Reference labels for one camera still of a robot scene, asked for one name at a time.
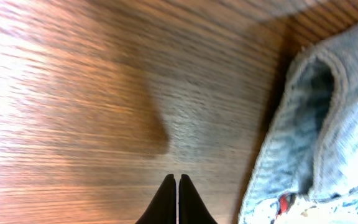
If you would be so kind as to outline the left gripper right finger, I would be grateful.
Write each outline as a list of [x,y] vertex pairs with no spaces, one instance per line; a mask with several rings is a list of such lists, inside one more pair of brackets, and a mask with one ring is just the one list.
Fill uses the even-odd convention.
[[186,174],[179,183],[179,224],[217,224]]

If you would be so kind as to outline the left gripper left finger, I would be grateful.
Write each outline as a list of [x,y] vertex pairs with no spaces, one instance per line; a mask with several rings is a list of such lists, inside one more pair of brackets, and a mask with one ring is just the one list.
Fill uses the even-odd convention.
[[136,224],[176,224],[176,217],[176,181],[173,174],[168,174]]

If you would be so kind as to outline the light blue denim shorts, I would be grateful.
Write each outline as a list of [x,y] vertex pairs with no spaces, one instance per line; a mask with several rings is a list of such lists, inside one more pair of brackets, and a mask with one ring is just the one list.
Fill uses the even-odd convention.
[[358,24],[302,50],[239,223],[358,223]]

